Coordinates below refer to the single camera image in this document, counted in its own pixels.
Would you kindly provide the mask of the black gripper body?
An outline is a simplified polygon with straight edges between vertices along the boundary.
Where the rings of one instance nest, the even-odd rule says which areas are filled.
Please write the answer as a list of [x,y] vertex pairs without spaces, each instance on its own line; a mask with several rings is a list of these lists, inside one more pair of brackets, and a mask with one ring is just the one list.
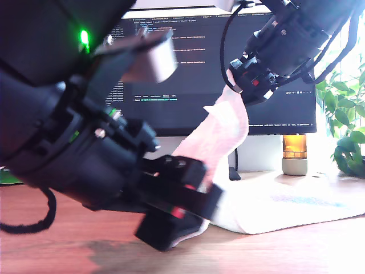
[[217,185],[202,190],[206,165],[192,158],[164,155],[156,134],[143,120],[107,120],[90,138],[77,138],[59,192],[91,210],[166,213],[181,219],[190,213],[211,219],[222,195]]
[[255,92],[248,94],[235,81],[234,91],[241,95],[246,106],[268,100],[277,86],[299,67],[295,40],[295,31],[289,24],[268,22],[248,39],[244,50],[246,54],[230,62],[229,70],[234,81],[245,72],[259,80]]

